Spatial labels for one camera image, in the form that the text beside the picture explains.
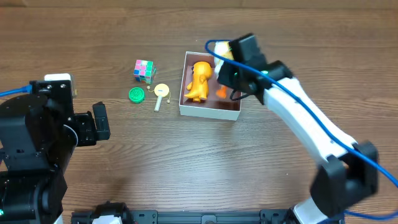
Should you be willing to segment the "white plush duck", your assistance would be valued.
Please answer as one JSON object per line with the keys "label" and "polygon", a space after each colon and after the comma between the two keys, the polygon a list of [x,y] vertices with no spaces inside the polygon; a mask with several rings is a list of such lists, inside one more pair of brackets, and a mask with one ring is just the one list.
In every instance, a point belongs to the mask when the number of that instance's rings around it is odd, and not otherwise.
{"label": "white plush duck", "polygon": [[[230,49],[229,46],[229,42],[228,41],[221,41],[221,42],[216,42],[215,43],[215,48],[214,48],[214,53],[217,55],[220,55],[224,58],[230,59],[230,60],[234,60],[232,51]],[[215,63],[215,75],[216,78],[219,77],[219,72],[221,70],[221,66],[223,65],[224,61],[215,57],[214,58],[214,63]],[[220,89],[216,91],[216,95],[219,98],[223,98],[225,99],[227,96],[227,86],[221,85]]]}

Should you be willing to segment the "orange dinosaur toy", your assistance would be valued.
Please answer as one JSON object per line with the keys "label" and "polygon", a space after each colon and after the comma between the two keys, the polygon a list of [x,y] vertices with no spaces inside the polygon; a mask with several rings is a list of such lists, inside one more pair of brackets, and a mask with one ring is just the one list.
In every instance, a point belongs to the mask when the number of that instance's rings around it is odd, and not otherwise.
{"label": "orange dinosaur toy", "polygon": [[192,81],[186,87],[189,92],[184,97],[196,103],[206,101],[209,94],[208,80],[212,74],[213,69],[208,62],[196,62],[192,67]]}

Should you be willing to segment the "pastel rubik's cube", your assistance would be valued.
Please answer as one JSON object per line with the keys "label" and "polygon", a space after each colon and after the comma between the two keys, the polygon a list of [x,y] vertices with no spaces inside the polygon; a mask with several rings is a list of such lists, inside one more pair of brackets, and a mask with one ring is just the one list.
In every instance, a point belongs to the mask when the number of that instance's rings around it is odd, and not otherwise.
{"label": "pastel rubik's cube", "polygon": [[153,61],[136,60],[133,76],[137,82],[151,85],[156,74],[156,67]]}

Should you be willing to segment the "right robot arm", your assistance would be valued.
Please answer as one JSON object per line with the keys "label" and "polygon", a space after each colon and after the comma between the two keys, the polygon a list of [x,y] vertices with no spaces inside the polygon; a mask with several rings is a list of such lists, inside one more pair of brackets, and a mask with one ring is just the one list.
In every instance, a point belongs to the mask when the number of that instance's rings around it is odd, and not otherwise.
{"label": "right robot arm", "polygon": [[357,143],[334,125],[304,92],[299,80],[281,61],[268,62],[253,34],[218,40],[214,47],[218,83],[254,95],[277,114],[306,147],[318,171],[309,199],[288,210],[264,210],[263,223],[344,223],[343,212],[378,191],[373,162],[378,151],[371,142]]}

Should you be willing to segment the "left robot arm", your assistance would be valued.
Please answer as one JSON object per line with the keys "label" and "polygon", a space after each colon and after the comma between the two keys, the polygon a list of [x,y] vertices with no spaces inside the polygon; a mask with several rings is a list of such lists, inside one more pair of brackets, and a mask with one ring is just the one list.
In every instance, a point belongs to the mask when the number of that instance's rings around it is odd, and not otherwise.
{"label": "left robot arm", "polygon": [[1,223],[61,223],[76,147],[108,140],[103,102],[76,113],[70,80],[34,80],[1,103]]}

